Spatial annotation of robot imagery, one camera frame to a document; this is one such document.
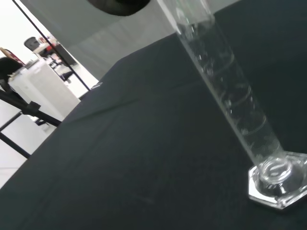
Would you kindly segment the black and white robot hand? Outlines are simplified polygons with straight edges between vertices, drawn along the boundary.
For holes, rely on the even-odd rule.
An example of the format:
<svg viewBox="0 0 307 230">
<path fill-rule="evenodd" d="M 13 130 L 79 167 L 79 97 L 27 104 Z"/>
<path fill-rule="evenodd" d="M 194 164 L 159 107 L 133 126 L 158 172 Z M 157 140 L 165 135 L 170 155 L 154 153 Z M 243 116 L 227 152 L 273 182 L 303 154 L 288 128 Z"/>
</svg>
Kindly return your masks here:
<svg viewBox="0 0 307 230">
<path fill-rule="evenodd" d="M 97 9 L 115 16 L 130 16 L 144 7 L 150 0 L 88 0 Z"/>
</svg>

